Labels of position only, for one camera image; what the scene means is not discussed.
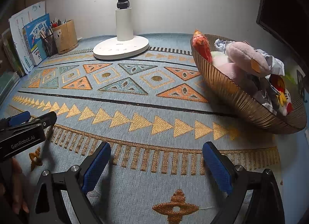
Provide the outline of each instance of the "workbook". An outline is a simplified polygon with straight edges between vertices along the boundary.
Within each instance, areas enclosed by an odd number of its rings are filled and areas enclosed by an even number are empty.
[[[34,65],[38,65],[42,61],[37,42],[41,40],[40,32],[45,35],[49,25],[49,14],[45,14],[38,19],[29,22],[23,28],[26,45]]]

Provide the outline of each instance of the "metal screw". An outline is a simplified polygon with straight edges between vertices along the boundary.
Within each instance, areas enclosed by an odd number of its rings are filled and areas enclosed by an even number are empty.
[[[235,165],[235,169],[240,172],[244,170],[244,167],[242,165]]]
[[[265,172],[268,174],[268,175],[271,175],[272,174],[272,171],[270,169],[265,169]]]
[[[44,170],[43,172],[42,172],[42,175],[43,176],[47,176],[49,174],[49,171],[48,170]]]
[[[71,171],[72,171],[72,172],[76,172],[78,169],[79,169],[79,166],[78,166],[78,165],[73,165],[73,166],[71,167]]]

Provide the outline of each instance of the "red plush toy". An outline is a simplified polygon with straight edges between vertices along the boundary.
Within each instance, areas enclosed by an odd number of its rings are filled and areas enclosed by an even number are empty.
[[[202,32],[195,30],[193,39],[192,39],[193,47],[197,50],[197,52],[207,60],[207,62],[211,63],[211,49],[209,46],[209,42],[207,37],[205,37]]]

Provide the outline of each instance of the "stuffed toy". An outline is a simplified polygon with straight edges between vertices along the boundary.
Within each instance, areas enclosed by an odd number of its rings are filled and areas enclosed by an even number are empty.
[[[269,77],[269,82],[279,91],[280,95],[278,96],[278,101],[281,107],[286,103],[285,85],[281,76],[271,74]]]
[[[247,73],[239,68],[235,63],[225,63],[217,68],[223,74],[228,76],[235,84],[242,88],[249,95],[257,92],[254,82],[247,77]]]
[[[218,68],[219,66],[232,62],[231,59],[227,55],[225,55],[223,52],[219,51],[212,51],[211,52],[212,62],[211,64]]]
[[[230,43],[226,47],[226,54],[249,74],[265,77],[270,74],[269,66],[264,56],[243,42]]]
[[[286,116],[293,110],[293,108],[291,103],[291,95],[287,89],[285,89],[284,95],[286,98],[286,103],[279,107],[279,111],[283,116]]]
[[[195,30],[192,45],[197,50],[197,52],[206,59],[207,62],[211,63],[211,49],[207,37],[205,37],[202,32]]]

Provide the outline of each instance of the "book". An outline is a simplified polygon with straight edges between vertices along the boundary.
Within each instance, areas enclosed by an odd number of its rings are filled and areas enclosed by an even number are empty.
[[[7,30],[5,30],[1,34],[1,37],[3,41],[3,49],[8,61],[10,62],[14,71],[16,71],[20,77],[23,77],[26,73],[21,65],[18,54],[16,52],[10,29],[8,28]]]
[[[30,59],[34,65],[38,65],[42,61],[37,42],[41,40],[40,33],[45,35],[49,25],[49,14],[45,14],[23,27],[25,42],[30,54]]]
[[[43,15],[45,15],[44,1],[25,8],[9,19],[16,52],[26,74],[28,74],[33,69],[34,65],[30,59],[30,54],[26,46],[25,38],[23,35],[23,27],[29,22]]]

